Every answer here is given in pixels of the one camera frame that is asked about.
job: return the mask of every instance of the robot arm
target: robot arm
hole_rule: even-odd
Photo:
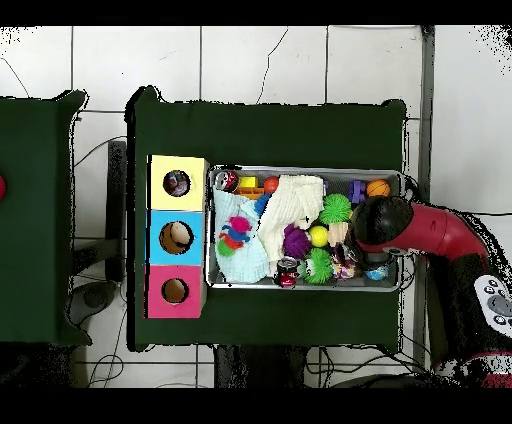
[[[354,211],[346,239],[355,259],[369,269],[411,251],[429,258],[448,344],[437,369],[446,373],[446,364],[455,361],[466,377],[483,375],[482,383],[512,373],[512,297],[491,263],[495,249],[484,238],[456,212],[372,197]]]

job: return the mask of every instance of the green table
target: green table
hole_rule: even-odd
[[[72,274],[69,131],[85,93],[0,99],[0,341],[88,344],[65,319]]]
[[[128,239],[132,302],[128,344],[384,344],[398,348],[399,291],[209,289],[201,318],[143,317],[146,156],[204,157],[210,164],[389,169],[402,167],[406,108],[373,105],[164,103],[142,87],[127,105]]]

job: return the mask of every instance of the pink box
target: pink box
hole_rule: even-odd
[[[206,300],[201,266],[150,265],[147,318],[199,318]],[[187,296],[181,303],[170,303],[162,288],[168,280],[179,279],[186,285]]]

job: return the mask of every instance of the metal tray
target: metal tray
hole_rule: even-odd
[[[213,201],[213,187],[216,175],[226,169],[234,170],[239,176],[256,176],[258,181],[263,181],[270,176],[279,175],[315,175],[328,182],[327,194],[341,193],[348,195],[349,183],[352,180],[372,181],[376,179],[386,180],[391,188],[391,195],[405,195],[404,175],[397,171],[384,170],[359,170],[359,169],[328,169],[328,168],[279,168],[267,166],[212,166],[207,176],[207,223],[206,223],[206,277],[208,284],[213,288],[244,288],[244,289],[272,289],[290,290],[274,284],[272,278],[265,277],[257,283],[244,282],[226,283],[222,272],[219,270],[215,255],[215,205]],[[323,285],[311,285],[301,278],[291,290],[336,290],[336,291],[373,291],[390,292],[396,290],[402,281],[403,260],[396,259],[389,265],[389,275],[381,281],[374,281],[363,275],[338,282],[334,278]]]

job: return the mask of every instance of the shape sorter box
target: shape sorter box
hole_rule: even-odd
[[[199,318],[206,301],[203,270],[199,266],[150,265],[147,291],[147,318]],[[181,303],[171,303],[164,296],[165,284],[178,280],[186,296]]]
[[[206,301],[208,163],[201,158],[151,155],[148,165],[145,317],[199,318]],[[186,189],[181,189],[184,182]],[[176,287],[171,290],[183,294],[179,301],[167,296],[171,283],[180,286],[181,291]]]

